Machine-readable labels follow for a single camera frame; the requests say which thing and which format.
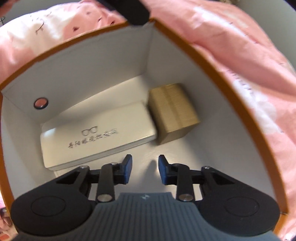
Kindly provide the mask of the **pink patterned duvet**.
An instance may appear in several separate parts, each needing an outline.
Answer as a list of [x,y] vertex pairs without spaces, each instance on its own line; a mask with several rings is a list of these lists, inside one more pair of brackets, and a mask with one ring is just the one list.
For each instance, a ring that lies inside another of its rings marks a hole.
[[[234,5],[213,1],[146,1],[236,88],[257,121],[285,187],[289,214],[282,240],[295,237],[295,70],[267,34]],[[38,55],[78,35],[123,23],[96,1],[60,4],[1,27],[1,81]]]

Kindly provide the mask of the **orange cardboard storage box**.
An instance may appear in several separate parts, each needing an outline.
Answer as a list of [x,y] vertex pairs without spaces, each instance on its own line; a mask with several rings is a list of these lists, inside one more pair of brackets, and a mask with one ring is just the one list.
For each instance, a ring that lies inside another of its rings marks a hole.
[[[156,137],[70,168],[45,168],[42,132],[139,101],[149,111],[149,90],[175,83],[183,85],[200,119],[184,137],[163,145]],[[278,240],[287,198],[251,111],[204,56],[159,21],[84,34],[37,56],[1,84],[1,161],[10,213],[13,202],[30,190],[80,166],[97,170],[121,163],[128,154],[129,182],[114,187],[114,201],[97,204],[88,220],[70,232],[39,237],[18,231],[16,240]],[[163,185],[160,155],[192,170],[210,166],[271,196],[280,208],[275,229],[239,237],[214,228],[195,204],[177,201],[175,185]]]

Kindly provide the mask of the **gold cardboard box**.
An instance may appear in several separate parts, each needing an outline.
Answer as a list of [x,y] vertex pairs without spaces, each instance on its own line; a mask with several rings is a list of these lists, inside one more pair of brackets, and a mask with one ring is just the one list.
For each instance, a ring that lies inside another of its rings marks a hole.
[[184,137],[200,123],[197,112],[180,83],[150,89],[147,106],[158,131],[158,145]]

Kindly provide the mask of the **white glasses case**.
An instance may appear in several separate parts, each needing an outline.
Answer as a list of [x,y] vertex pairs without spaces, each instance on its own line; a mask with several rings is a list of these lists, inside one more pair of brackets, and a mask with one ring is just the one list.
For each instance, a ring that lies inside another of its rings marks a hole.
[[58,171],[153,141],[157,130],[141,101],[42,132],[45,168]]

